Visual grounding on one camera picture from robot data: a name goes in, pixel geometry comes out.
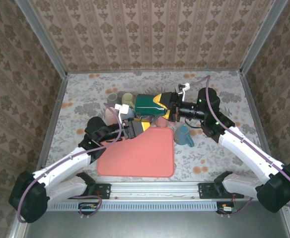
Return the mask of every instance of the red tray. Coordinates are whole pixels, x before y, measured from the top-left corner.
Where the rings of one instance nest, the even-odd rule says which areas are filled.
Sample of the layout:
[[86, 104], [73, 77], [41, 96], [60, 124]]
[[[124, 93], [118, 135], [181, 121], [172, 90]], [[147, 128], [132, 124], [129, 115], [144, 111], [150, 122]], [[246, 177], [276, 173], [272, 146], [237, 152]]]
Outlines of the red tray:
[[116, 142], [98, 159], [97, 171], [102, 176], [172, 176], [173, 131], [167, 127], [150, 127], [134, 139]]

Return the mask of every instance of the black mount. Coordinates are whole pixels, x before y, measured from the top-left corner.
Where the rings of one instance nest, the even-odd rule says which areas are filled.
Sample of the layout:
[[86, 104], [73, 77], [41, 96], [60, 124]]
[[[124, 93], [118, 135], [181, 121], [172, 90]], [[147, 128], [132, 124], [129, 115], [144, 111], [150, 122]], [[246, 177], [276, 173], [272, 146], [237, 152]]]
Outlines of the black mount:
[[[141, 121], [128, 119], [122, 122], [121, 137], [133, 139], [140, 135], [143, 131]], [[78, 146], [84, 148], [85, 150], [90, 150], [101, 147], [101, 142], [103, 141], [114, 140], [118, 136], [120, 129], [118, 124], [106, 125], [102, 118], [93, 117], [88, 121], [84, 132], [84, 138]], [[95, 152], [89, 152], [88, 155], [91, 156], [90, 163], [93, 163], [100, 158], [105, 150], [106, 148]]]
[[[82, 178], [87, 185], [86, 190], [82, 195], [88, 196], [97, 194], [96, 183], [88, 174], [79, 173], [76, 176]], [[18, 209], [18, 205], [24, 191], [34, 180], [35, 179], [33, 177], [33, 174], [28, 171], [24, 171], [18, 176], [15, 186], [12, 189], [12, 192], [8, 199], [8, 202], [11, 206], [13, 206], [15, 210]], [[50, 198], [47, 196], [47, 192], [45, 189], [45, 184], [36, 182], [25, 196], [25, 199], [21, 206], [21, 216], [25, 219], [27, 223], [33, 223], [37, 221], [46, 212], [49, 199]]]
[[[290, 177], [290, 164], [282, 170]], [[278, 212], [290, 201], [290, 181], [280, 172], [272, 175], [269, 181], [256, 189], [259, 202], [270, 212]]]
[[[211, 107], [220, 121], [227, 127], [235, 126], [234, 122], [219, 111], [220, 98], [217, 96], [217, 92], [208, 88], [208, 94]], [[182, 102], [182, 95], [178, 95], [176, 92], [162, 93], [160, 103], [170, 110], [170, 121], [179, 122], [180, 118], [200, 120], [205, 135], [212, 138], [216, 143], [219, 142], [220, 135], [224, 134], [224, 128], [217, 123], [209, 110], [206, 88], [199, 90], [196, 103]]]

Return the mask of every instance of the mug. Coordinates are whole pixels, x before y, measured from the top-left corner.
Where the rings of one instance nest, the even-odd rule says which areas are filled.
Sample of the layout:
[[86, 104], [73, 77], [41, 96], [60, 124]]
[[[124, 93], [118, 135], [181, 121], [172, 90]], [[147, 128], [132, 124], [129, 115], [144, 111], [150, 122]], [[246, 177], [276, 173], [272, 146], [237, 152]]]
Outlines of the mug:
[[121, 113], [121, 119], [122, 120], [126, 120], [128, 118], [135, 118], [135, 113], [134, 110], [129, 108], [129, 111], [127, 112], [127, 114], [122, 114]]
[[181, 125], [174, 133], [174, 141], [178, 145], [189, 145], [189, 147], [194, 147], [194, 141], [190, 136], [189, 127], [186, 125]]
[[122, 104], [127, 104], [131, 108], [134, 108], [135, 107], [134, 97], [133, 97], [132, 93], [126, 93], [126, 94], [123, 95], [123, 97], [122, 97]]
[[[115, 114], [117, 116], [119, 115], [119, 113], [114, 108], [111, 108], [111, 109], [112, 109], [112, 111], [115, 112]], [[105, 119], [106, 125], [112, 125], [112, 124], [118, 123], [115, 116], [113, 115], [113, 113], [111, 113], [111, 111], [109, 109], [105, 110], [104, 119]]]
[[163, 117], [159, 117], [154, 121], [154, 124], [157, 127], [168, 127], [169, 121]]
[[121, 100], [116, 93], [111, 93], [107, 97], [107, 104], [110, 106], [115, 106], [115, 104], [121, 104]]

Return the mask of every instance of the wire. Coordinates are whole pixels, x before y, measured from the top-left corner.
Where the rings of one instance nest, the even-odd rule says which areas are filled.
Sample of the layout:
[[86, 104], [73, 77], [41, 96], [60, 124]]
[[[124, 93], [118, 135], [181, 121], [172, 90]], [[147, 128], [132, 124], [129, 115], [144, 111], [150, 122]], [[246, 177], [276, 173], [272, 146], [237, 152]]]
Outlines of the wire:
[[186, 121], [186, 119], [187, 119], [187, 118], [185, 118], [185, 124], [186, 124], [187, 126], [189, 126], [189, 127], [192, 128], [192, 129], [201, 129], [200, 126], [192, 126], [192, 125], [190, 125], [190, 124]]
[[27, 195], [27, 193], [29, 192], [29, 190], [32, 188], [32, 186], [38, 181], [40, 180], [41, 178], [43, 178], [44, 176], [47, 176], [52, 170], [54, 170], [55, 168], [57, 168], [58, 166], [62, 165], [63, 163], [67, 162], [68, 160], [71, 160], [79, 155], [82, 155], [82, 154], [87, 154], [87, 153], [90, 153], [90, 152], [94, 152], [94, 151], [98, 151], [98, 150], [102, 150], [104, 148], [107, 148], [111, 145], [113, 145], [115, 142], [117, 142], [119, 140], [119, 138], [121, 137], [121, 133], [122, 133], [122, 125], [120, 123], [120, 120], [119, 120], [119, 117], [115, 114], [115, 112], [109, 107], [108, 104], [104, 103], [104, 105], [106, 106], [107, 109], [109, 109], [109, 111], [115, 116], [115, 119], [116, 121], [118, 122], [119, 124], [119, 134], [117, 135], [117, 137], [115, 138], [114, 141], [112, 141], [111, 143], [107, 144], [107, 145], [104, 145], [102, 147], [98, 147], [98, 148], [94, 148], [94, 149], [91, 149], [91, 150], [87, 150], [87, 151], [81, 151], [79, 153], [76, 153], [72, 156], [69, 156], [67, 157], [66, 159], [56, 163], [55, 165], [53, 165], [50, 169], [46, 170], [44, 173], [42, 173], [41, 175], [39, 175], [37, 178], [34, 179], [34, 181], [32, 181], [30, 183], [30, 185], [25, 189], [24, 193], [22, 194], [21, 198], [20, 198], [20, 201], [19, 201], [19, 205], [18, 205], [18, 208], [17, 208], [17, 219], [20, 223], [26, 223], [25, 220], [22, 219], [21, 217], [21, 207], [22, 207], [22, 204], [25, 200], [25, 197]]
[[206, 79], [210, 78], [210, 75], [207, 75], [206, 77], [204, 77], [203, 79], [199, 80], [198, 82], [194, 82], [190, 84], [190, 87], [195, 86], [203, 81], [205, 81]]
[[246, 204], [245, 204], [243, 207], [240, 208], [240, 210], [238, 210], [238, 211], [236, 211], [236, 212], [234, 212], [234, 213], [231, 213], [231, 214], [228, 214], [228, 213], [226, 213], [225, 211], [223, 211], [223, 210], [221, 210], [221, 209], [218, 209], [218, 211], [224, 213], [225, 215], [228, 215], [228, 217], [230, 217], [230, 216], [234, 216], [234, 215], [237, 215], [237, 214], [239, 214], [240, 212], [242, 212], [242, 211], [243, 211], [243, 210], [244, 210], [244, 209], [249, 205], [249, 203], [250, 203], [252, 200], [253, 200], [253, 197], [250, 197], [250, 199], [246, 202]]
[[224, 128], [226, 129], [228, 132], [230, 132], [232, 135], [234, 135], [236, 138], [238, 138], [239, 140], [241, 140], [241, 142], [245, 143], [247, 146], [249, 146], [255, 153], [257, 153], [262, 159], [264, 159], [267, 163], [269, 163], [274, 169], [276, 169], [277, 171], [279, 171], [288, 181], [290, 181], [290, 177], [283, 171], [281, 170], [277, 165], [275, 165], [274, 163], [272, 163], [272, 161], [270, 161], [268, 158], [266, 158], [258, 149], [256, 149], [252, 144], [250, 144], [248, 141], [243, 140], [243, 137], [241, 137], [240, 135], [238, 135], [237, 133], [235, 133], [234, 131], [230, 130], [228, 127], [226, 127], [220, 120], [219, 118], [216, 116], [215, 112], [213, 111], [212, 107], [211, 107], [211, 103], [210, 103], [210, 99], [209, 99], [209, 81], [210, 81], [210, 75], [208, 75], [207, 77], [207, 83], [206, 83], [206, 98], [207, 98], [207, 104], [209, 107], [209, 110], [211, 112], [211, 114], [213, 115], [213, 117], [215, 118], [215, 120]]
[[233, 199], [233, 204], [234, 204], [234, 206], [236, 207], [236, 203], [235, 203], [235, 195], [233, 194], [232, 197], [233, 197], [233, 198], [232, 198], [232, 199]]
[[83, 206], [80, 207], [80, 210], [79, 210], [79, 213], [81, 215], [81, 218], [82, 217], [86, 217], [86, 218], [89, 218], [89, 217], [92, 217], [95, 213], [97, 213], [97, 211], [100, 209], [100, 207], [102, 206], [102, 198], [100, 196], [95, 196], [95, 195], [90, 195], [90, 196], [74, 196], [74, 197], [71, 197], [73, 199], [89, 199], [89, 198], [97, 198], [99, 200], [99, 205], [97, 206], [97, 208], [89, 215], [84, 215], [82, 214], [82, 209], [83, 207], [87, 207], [87, 206], [91, 206], [91, 204], [85, 204]]
[[156, 121], [159, 117], [155, 117], [153, 120], [151, 120], [150, 124], [152, 124], [154, 121]]

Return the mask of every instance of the floor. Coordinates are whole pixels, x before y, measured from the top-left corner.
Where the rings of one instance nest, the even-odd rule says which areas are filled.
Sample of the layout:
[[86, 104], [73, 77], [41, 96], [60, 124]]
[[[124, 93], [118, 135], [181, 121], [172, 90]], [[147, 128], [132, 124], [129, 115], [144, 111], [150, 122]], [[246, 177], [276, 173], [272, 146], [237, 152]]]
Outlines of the floor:
[[[210, 86], [221, 99], [220, 110], [255, 144], [258, 135], [250, 113], [248, 102], [238, 71], [195, 71], [195, 72], [130, 72], [103, 74], [70, 74], [59, 114], [49, 158], [50, 165], [68, 154], [82, 140], [87, 121], [93, 116], [103, 117], [107, 95], [126, 92], [134, 95], [146, 93], [157, 95], [174, 91], [179, 83], [196, 82], [210, 75]], [[199, 84], [186, 94], [186, 101], [195, 102]], [[175, 130], [180, 123], [170, 126]], [[85, 168], [85, 172], [96, 181], [202, 181], [214, 180], [224, 171], [253, 176], [253, 172], [229, 150], [207, 138], [201, 129], [191, 131], [195, 146], [175, 145], [175, 173], [169, 178], [107, 177], [96, 170], [96, 162]]]

